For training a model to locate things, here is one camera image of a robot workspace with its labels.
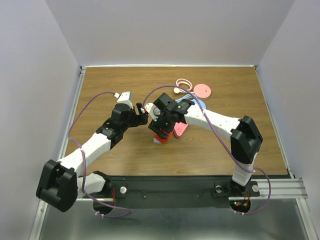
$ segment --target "gray wall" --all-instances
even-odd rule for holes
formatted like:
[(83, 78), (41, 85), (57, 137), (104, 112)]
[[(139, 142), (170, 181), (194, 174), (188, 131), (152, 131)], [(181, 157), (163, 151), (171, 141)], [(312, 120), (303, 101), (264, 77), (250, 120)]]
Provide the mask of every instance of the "gray wall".
[(257, 72), (320, 234), (320, 1), (296, 0)]
[(255, 65), (294, 0), (46, 0), (82, 66)]
[(29, 238), (78, 64), (44, 0), (0, 1), (0, 239)]

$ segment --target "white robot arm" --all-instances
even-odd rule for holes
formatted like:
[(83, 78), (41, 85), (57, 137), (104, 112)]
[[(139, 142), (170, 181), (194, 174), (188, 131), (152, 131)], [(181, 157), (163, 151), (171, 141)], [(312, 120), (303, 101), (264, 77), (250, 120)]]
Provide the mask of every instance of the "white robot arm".
[(242, 119), (228, 117), (207, 109), (203, 109), (202, 112), (199, 105), (194, 102), (184, 99), (177, 103), (165, 93), (154, 103), (146, 104), (144, 110), (152, 117), (149, 128), (163, 139), (168, 138), (168, 133), (178, 122), (212, 131), (204, 116), (206, 114), (216, 132), (231, 142), (232, 156), (237, 161), (232, 181), (242, 190), (246, 188), (252, 177), (254, 162), (263, 142), (251, 117), (244, 116)]
[[(44, 165), (36, 196), (62, 212), (67, 211), (77, 198), (82, 198), (83, 170), (112, 149), (128, 128), (148, 123), (148, 114), (141, 112), (142, 104), (137, 103), (136, 106), (139, 114), (133, 107), (131, 93), (123, 92), (117, 99), (111, 117), (82, 145), (82, 149), (76, 149), (59, 161), (49, 160)], [(88, 194), (98, 193), (109, 183), (109, 176), (96, 171), (86, 176), (84, 190)]]
[[(148, 103), (145, 107), (141, 103), (137, 103), (136, 106), (139, 114), (136, 114), (133, 107), (131, 93), (122, 93), (112, 110), (111, 117), (83, 144), (82, 149), (76, 149), (57, 162), (49, 160), (44, 165), (36, 196), (61, 212), (67, 211), (77, 198), (84, 196), (82, 191), (84, 179), (81, 177), (84, 169), (100, 155), (112, 149), (123, 138), (128, 128), (146, 125), (148, 114), (152, 117), (149, 129), (163, 139), (168, 138), (175, 123), (178, 122), (207, 130), (212, 129), (200, 107), (186, 99), (177, 103), (163, 93), (156, 101)], [(204, 113), (217, 134), (231, 142), (232, 156), (241, 166), (235, 166), (231, 187), (242, 193), (248, 191), (254, 160), (263, 141), (257, 126), (248, 116), (239, 119), (209, 110), (204, 110)], [(99, 171), (86, 176), (84, 185), (86, 193), (99, 193), (110, 188), (110, 176)]]

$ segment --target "pink object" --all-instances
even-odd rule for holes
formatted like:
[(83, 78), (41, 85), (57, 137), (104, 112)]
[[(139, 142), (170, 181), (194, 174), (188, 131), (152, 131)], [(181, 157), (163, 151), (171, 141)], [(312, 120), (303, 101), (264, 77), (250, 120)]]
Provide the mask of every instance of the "pink object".
[(184, 131), (187, 129), (188, 124), (184, 124), (183, 122), (177, 122), (173, 128), (173, 134), (176, 138), (180, 138)]
[(211, 89), (205, 84), (198, 84), (193, 89), (194, 94), (202, 100), (207, 99), (211, 95)]
[[(184, 79), (184, 78), (179, 78), (177, 81), (175, 81), (175, 85), (177, 85), (177, 86), (179, 86), (180, 84), (185, 84), (185, 85), (187, 85), (189, 88), (187, 89), (188, 91), (191, 91), (191, 89), (192, 89), (192, 83), (189, 81), (189, 80), (187, 80), (187, 79)], [(173, 91), (174, 91), (174, 93), (175, 94), (180, 94), (180, 93), (186, 93), (185, 91), (183, 91), (182, 89), (180, 89), (180, 88), (177, 88), (177, 87), (175, 87), (174, 89), (173, 89)]]

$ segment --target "wooden tabletop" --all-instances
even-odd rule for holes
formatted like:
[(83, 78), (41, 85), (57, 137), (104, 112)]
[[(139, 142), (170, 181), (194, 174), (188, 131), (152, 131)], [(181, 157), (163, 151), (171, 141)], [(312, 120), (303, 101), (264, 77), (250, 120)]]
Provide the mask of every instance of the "wooden tabletop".
[[(154, 88), (175, 84), (185, 78), (211, 88), (205, 100), (207, 109), (229, 117), (254, 119), (263, 137), (255, 166), (268, 174), (287, 174), (266, 103), (253, 67), (92, 67), (87, 68), (81, 89), (76, 115), (96, 94), (103, 91), (133, 94), (133, 102), (143, 102)], [(172, 88), (153, 93), (148, 103), (163, 92), (174, 99)], [(71, 137), (85, 143), (102, 123), (111, 116), (116, 99), (110, 94), (101, 95), (84, 111), (71, 131)], [(99, 170), (108, 175), (232, 175), (234, 162), (208, 130), (188, 126), (181, 138), (168, 143), (153, 143), (154, 133), (147, 125), (129, 128), (121, 142), (101, 155), (87, 172)], [(69, 142), (66, 155), (76, 149)]]

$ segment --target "screw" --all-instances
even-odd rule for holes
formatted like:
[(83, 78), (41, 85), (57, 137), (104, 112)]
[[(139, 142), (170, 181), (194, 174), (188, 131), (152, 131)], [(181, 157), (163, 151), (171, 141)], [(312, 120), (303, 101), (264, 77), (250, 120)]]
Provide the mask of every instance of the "screw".
[(220, 185), (217, 185), (217, 186), (215, 187), (215, 191), (216, 191), (218, 194), (222, 193), (222, 187), (221, 187)]
[(125, 194), (127, 192), (127, 188), (125, 186), (120, 187), (120, 193)]
[(253, 190), (255, 193), (259, 192), (259, 187), (258, 187), (258, 185), (253, 185), (253, 186), (252, 186), (252, 190)]

